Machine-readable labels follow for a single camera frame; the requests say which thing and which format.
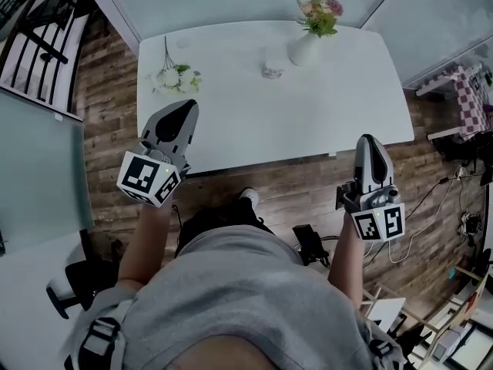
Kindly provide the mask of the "black metal railing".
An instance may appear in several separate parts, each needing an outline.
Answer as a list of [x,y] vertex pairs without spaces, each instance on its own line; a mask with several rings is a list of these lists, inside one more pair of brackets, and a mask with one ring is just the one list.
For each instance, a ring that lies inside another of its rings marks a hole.
[[0,0],[0,88],[69,112],[93,0]]

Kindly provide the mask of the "white appliance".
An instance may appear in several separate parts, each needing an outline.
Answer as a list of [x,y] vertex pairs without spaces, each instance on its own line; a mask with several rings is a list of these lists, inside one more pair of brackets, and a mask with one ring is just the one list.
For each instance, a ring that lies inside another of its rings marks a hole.
[[466,332],[466,328],[461,326],[448,328],[435,345],[433,359],[436,362],[444,362],[458,347]]

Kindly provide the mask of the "pink and yellow flower bouquet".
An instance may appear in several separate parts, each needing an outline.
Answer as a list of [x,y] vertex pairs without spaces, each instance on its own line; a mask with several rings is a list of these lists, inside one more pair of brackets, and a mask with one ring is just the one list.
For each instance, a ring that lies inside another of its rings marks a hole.
[[297,0],[301,17],[297,20],[304,31],[318,38],[337,34],[335,26],[344,8],[338,0]]

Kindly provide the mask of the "pink checkered tablecloth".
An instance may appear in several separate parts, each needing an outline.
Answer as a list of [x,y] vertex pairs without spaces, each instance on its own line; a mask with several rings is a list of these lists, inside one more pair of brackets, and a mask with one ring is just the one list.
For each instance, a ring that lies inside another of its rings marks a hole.
[[493,117],[484,110],[484,105],[489,104],[488,93],[479,75],[463,66],[457,66],[455,74],[454,89],[458,97],[462,139],[469,140],[477,133],[493,130]]

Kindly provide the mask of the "frosted glass partition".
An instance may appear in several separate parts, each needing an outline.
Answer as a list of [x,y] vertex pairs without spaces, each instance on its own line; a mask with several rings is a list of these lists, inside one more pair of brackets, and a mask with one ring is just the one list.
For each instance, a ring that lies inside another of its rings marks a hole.
[[0,88],[0,255],[93,225],[82,122]]

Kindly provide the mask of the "person's white shoe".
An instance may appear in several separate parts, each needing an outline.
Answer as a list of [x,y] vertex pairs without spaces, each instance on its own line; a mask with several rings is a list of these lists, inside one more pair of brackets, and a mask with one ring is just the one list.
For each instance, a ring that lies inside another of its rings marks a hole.
[[243,191],[240,193],[239,199],[247,199],[251,203],[251,207],[254,210],[257,208],[260,200],[259,194],[252,187],[246,187],[245,189],[243,189]]

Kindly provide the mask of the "white artificial flower sprig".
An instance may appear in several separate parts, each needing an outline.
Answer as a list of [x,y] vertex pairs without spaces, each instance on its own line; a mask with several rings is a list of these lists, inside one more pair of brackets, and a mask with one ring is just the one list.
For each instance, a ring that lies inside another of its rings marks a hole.
[[188,94],[197,93],[203,81],[202,73],[189,64],[176,63],[169,54],[167,37],[163,41],[164,60],[160,70],[151,72],[146,80],[152,86],[153,93]]

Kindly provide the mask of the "black power box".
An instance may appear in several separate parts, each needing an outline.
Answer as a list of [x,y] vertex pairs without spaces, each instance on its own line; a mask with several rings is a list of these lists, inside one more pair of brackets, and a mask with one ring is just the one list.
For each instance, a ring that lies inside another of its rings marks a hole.
[[325,268],[329,268],[329,253],[324,249],[319,234],[309,224],[295,226],[293,232],[298,239],[297,251],[304,265],[320,262]]

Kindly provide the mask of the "person's left forearm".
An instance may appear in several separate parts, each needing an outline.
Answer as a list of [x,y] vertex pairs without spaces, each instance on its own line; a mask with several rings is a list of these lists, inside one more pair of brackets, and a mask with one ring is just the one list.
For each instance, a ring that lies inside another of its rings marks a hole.
[[144,205],[134,236],[119,265],[117,285],[133,291],[147,285],[161,268],[172,213],[171,200],[160,208]]

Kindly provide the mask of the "person's black trousers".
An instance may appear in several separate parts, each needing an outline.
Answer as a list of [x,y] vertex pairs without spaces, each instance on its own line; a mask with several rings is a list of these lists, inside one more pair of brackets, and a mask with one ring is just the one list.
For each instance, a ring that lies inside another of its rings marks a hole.
[[256,216],[254,202],[249,197],[240,197],[226,206],[198,211],[181,228],[175,257],[198,235],[212,229],[236,225],[248,225],[272,233]]

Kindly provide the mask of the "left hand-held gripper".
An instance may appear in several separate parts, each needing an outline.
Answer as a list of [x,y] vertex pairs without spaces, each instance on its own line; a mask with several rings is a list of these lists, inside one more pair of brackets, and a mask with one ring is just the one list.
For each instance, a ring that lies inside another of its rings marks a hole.
[[133,200],[161,207],[190,169],[185,152],[199,112],[195,99],[184,99],[152,114],[143,129],[144,140],[137,140],[123,157],[117,187]]

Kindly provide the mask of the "black chair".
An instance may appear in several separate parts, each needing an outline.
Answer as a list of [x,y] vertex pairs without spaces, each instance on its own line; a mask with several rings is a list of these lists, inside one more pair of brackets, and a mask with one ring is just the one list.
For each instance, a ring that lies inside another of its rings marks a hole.
[[118,266],[110,261],[79,261],[65,267],[65,276],[72,289],[71,296],[58,296],[53,286],[46,286],[46,294],[63,319],[69,319],[67,308],[81,305],[89,310],[96,295],[116,284]]
[[493,183],[493,131],[476,133],[469,140],[444,136],[431,142],[446,161],[460,160],[463,167],[473,163],[472,173],[476,173],[477,162],[482,161],[485,171],[481,175],[480,185]]

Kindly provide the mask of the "person's grey t-shirt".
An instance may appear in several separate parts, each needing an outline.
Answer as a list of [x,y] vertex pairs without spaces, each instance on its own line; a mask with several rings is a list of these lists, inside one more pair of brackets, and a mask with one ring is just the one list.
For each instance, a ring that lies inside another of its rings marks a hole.
[[163,370],[210,337],[257,346],[279,370],[403,370],[401,347],[276,236],[207,231],[139,291],[98,293],[65,344],[76,370]]

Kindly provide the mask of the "person's right forearm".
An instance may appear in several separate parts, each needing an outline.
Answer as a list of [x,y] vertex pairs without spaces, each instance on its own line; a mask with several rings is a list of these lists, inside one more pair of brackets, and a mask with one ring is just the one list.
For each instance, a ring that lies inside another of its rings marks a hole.
[[359,238],[349,214],[343,227],[330,266],[328,281],[359,308],[363,299],[363,259],[365,243]]

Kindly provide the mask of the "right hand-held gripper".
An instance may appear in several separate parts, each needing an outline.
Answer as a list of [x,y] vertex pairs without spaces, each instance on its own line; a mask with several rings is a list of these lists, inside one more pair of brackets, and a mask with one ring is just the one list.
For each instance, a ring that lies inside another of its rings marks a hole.
[[357,141],[354,179],[357,185],[348,182],[337,188],[335,208],[343,207],[350,214],[359,238],[388,242],[403,236],[404,203],[392,185],[393,164],[383,145],[370,134]]

